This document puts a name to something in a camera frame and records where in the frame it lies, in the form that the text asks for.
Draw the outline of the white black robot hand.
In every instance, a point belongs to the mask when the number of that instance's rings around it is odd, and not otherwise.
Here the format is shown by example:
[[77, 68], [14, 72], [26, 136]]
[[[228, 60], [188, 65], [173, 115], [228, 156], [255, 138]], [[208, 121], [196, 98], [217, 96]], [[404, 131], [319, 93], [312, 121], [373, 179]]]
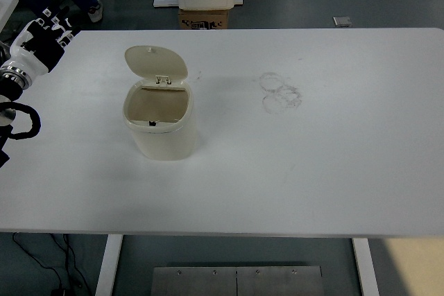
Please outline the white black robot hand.
[[51, 72], [80, 32], [69, 22], [68, 13], [68, 6], [49, 6], [28, 22], [10, 45], [10, 61]]

